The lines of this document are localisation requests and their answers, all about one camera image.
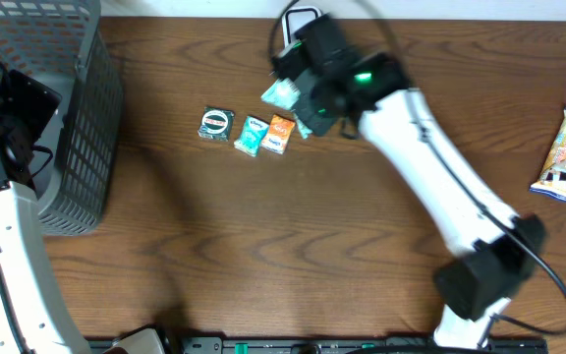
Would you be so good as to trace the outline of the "green wipes packet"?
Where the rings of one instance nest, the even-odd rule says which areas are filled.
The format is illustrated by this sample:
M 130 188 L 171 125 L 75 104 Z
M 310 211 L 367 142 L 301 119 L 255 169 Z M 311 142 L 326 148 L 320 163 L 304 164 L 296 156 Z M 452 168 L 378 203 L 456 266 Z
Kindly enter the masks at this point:
M 290 79 L 279 79 L 260 98 L 265 103 L 291 111 L 300 95 L 300 91 Z M 296 126 L 300 127 L 302 138 L 307 139 L 312 134 L 312 130 L 300 120 L 296 113 L 294 113 L 294 121 Z

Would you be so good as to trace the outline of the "orange tissue pack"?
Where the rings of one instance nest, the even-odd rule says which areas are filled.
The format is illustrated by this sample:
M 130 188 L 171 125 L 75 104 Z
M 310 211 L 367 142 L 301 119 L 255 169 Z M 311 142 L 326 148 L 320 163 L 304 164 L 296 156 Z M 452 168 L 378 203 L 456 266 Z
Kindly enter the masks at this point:
M 274 114 L 260 146 L 269 151 L 283 154 L 295 128 L 296 123 L 293 120 Z

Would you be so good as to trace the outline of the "teal Kleenex tissue pack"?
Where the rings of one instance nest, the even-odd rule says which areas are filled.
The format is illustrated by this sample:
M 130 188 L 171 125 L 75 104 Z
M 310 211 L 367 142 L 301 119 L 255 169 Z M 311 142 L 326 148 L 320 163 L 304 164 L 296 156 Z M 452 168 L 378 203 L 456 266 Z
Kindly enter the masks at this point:
M 239 138 L 234 142 L 234 148 L 256 157 L 261 141 L 267 134 L 269 124 L 253 116 L 248 116 Z

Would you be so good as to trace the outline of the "green round-label packet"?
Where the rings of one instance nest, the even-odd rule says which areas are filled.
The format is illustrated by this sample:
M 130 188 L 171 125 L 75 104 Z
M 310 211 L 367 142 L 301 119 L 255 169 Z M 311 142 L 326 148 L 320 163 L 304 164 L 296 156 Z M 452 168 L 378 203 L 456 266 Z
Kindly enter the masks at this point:
M 200 120 L 198 135 L 204 139 L 228 142 L 234 120 L 233 111 L 206 106 Z

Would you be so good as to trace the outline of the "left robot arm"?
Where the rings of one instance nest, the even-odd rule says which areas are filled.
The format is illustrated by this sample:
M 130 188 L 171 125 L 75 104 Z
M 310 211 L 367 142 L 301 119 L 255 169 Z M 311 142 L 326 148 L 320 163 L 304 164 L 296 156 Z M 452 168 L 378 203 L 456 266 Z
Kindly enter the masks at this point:
M 113 169 L 123 95 L 109 61 L 39 81 L 0 61 L 0 353 L 163 353 L 155 326 L 86 339 L 65 304 L 45 234 L 95 228 Z

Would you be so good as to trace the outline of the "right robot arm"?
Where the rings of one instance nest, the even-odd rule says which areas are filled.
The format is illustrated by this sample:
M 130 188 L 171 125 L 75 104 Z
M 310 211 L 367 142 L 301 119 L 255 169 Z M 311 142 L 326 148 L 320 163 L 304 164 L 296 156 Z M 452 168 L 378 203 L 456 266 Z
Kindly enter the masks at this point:
M 543 223 L 505 204 L 451 143 L 401 61 L 365 56 L 336 21 L 319 16 L 271 56 L 292 87 L 292 109 L 314 134 L 338 119 L 381 152 L 419 198 L 452 261 L 433 276 L 444 308 L 433 343 L 445 351 L 489 347 L 489 333 L 542 265 Z

